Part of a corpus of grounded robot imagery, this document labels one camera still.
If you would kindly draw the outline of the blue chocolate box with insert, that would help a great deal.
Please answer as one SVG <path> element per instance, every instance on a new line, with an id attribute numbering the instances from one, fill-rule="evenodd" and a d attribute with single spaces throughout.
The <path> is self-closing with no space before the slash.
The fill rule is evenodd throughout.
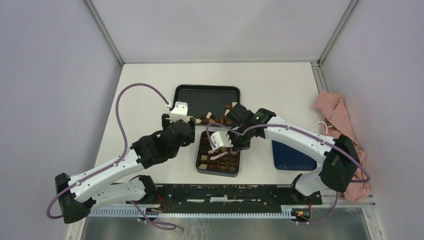
<path id="1" fill-rule="evenodd" d="M 211 150 L 206 131 L 200 135 L 198 152 L 195 160 L 195 168 L 199 173 L 236 177 L 240 170 L 240 152 L 230 152 L 217 160 L 209 160 L 209 151 Z"/>

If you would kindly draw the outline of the pink tongs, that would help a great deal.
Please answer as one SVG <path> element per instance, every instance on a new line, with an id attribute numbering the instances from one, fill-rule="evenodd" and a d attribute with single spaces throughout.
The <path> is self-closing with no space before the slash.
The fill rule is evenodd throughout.
<path id="1" fill-rule="evenodd" d="M 211 161 L 218 160 L 219 158 L 225 157 L 226 155 L 229 154 L 229 152 L 226 148 L 220 148 L 220 149 L 217 149 L 214 152 L 209 151 L 208 153 L 209 153 L 209 160 L 211 160 Z"/>

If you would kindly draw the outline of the black chocolate tray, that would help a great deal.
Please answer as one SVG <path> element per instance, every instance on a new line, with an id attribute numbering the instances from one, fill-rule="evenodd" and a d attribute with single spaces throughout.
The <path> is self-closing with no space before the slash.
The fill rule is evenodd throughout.
<path id="1" fill-rule="evenodd" d="M 187 116 L 195 118 L 197 125 L 216 122 L 230 126 L 225 114 L 241 102 L 241 92 L 236 86 L 181 84 L 175 89 L 172 105 L 177 102 L 188 105 Z"/>

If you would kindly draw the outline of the blue box lid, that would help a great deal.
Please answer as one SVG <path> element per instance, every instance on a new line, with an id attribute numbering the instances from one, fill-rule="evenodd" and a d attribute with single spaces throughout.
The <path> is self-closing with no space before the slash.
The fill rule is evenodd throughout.
<path id="1" fill-rule="evenodd" d="M 272 141 L 272 155 L 277 170 L 312 171 L 318 166 L 311 157 L 277 141 Z"/>

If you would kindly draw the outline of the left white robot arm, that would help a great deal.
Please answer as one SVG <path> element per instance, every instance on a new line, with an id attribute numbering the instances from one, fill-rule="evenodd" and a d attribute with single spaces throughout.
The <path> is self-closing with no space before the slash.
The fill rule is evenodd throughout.
<path id="1" fill-rule="evenodd" d="M 118 180 L 175 158 L 181 147 L 195 141 L 195 125 L 196 119 L 192 116 L 171 121 L 170 115 L 164 113 L 162 130 L 141 137 L 122 155 L 80 174 L 58 174 L 54 181 L 55 200 L 61 210 L 59 218 L 71 224 L 95 209 L 118 202 L 153 203 L 157 189 L 150 176 L 142 175 L 127 183 L 118 183 Z"/>

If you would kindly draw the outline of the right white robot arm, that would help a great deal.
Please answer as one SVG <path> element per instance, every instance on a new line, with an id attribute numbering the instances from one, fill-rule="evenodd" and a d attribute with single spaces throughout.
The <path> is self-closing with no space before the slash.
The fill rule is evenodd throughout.
<path id="1" fill-rule="evenodd" d="M 226 114 L 234 129 L 223 135 L 219 148 L 232 152 L 248 150 L 252 138 L 281 143 L 306 155 L 320 166 L 309 173 L 299 174 L 289 189 L 289 199 L 302 204 L 310 195 L 324 189 L 345 192 L 360 166 L 360 158 L 352 140 L 341 134 L 334 138 L 292 125 L 274 112 L 260 108 L 252 112 L 236 104 Z"/>

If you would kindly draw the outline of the pink cloth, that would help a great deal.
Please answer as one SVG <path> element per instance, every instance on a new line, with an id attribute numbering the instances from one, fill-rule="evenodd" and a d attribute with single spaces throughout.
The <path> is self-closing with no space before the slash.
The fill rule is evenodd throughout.
<path id="1" fill-rule="evenodd" d="M 359 157 L 360 164 L 365 168 L 367 153 L 360 149 L 360 145 L 355 138 L 352 123 L 342 95 L 323 90 L 316 98 L 313 108 L 324 118 L 326 124 L 323 128 L 324 134 L 334 138 L 338 138 L 340 135 L 350 138 Z M 369 194 L 369 182 L 350 183 L 344 192 L 344 197 L 346 200 L 355 203 L 362 201 Z"/>

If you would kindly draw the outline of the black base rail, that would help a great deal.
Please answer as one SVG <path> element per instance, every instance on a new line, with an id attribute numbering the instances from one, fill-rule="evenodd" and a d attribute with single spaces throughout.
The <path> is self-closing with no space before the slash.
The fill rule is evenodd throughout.
<path id="1" fill-rule="evenodd" d="M 301 196 L 287 185 L 158 184 L 139 205 L 159 205 L 167 214 L 271 214 L 282 207 L 322 205 L 319 191 Z"/>

